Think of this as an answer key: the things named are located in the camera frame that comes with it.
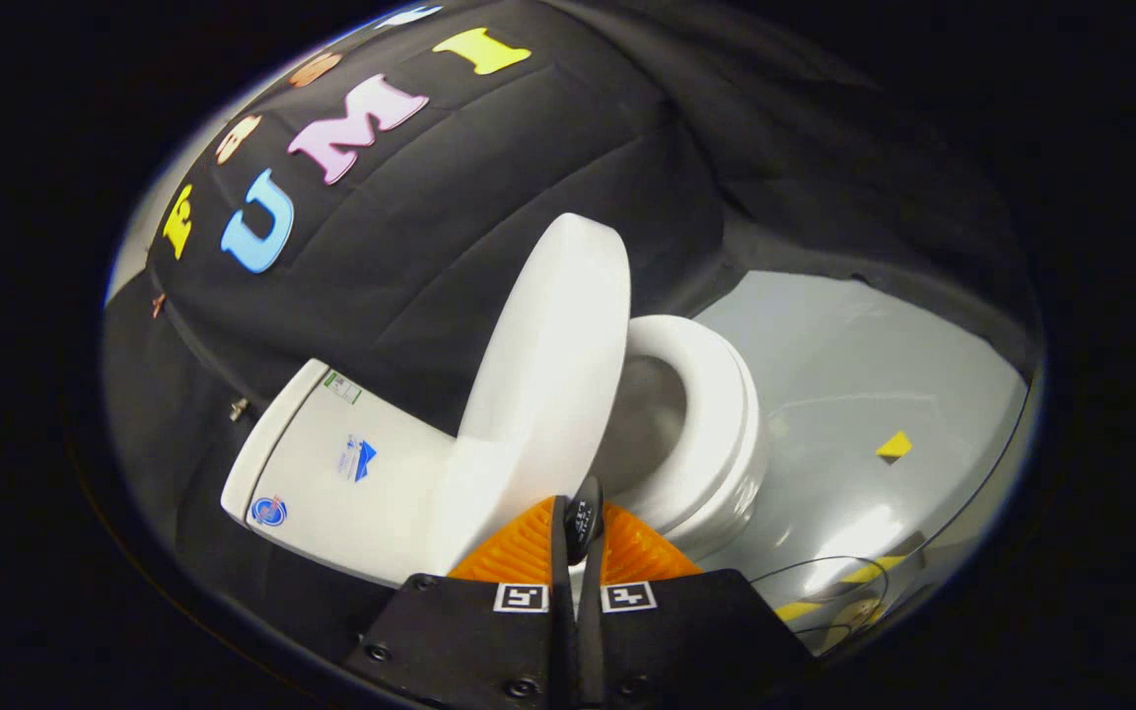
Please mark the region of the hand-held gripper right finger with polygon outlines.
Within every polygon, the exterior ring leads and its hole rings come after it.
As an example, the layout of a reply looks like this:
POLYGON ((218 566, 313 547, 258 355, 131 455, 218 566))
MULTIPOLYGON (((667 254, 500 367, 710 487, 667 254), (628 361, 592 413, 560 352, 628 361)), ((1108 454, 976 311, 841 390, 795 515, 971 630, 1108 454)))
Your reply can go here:
POLYGON ((578 605, 582 709, 766 709, 815 657, 735 569, 707 571, 604 503, 578 605))

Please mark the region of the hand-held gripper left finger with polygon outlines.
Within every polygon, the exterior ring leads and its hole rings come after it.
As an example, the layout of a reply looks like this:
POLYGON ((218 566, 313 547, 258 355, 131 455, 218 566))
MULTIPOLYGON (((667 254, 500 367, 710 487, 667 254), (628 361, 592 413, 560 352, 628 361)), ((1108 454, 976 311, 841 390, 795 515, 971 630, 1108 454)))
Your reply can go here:
POLYGON ((474 549, 460 570, 414 574, 346 670, 432 709, 569 709, 574 604, 563 513, 550 496, 474 549))

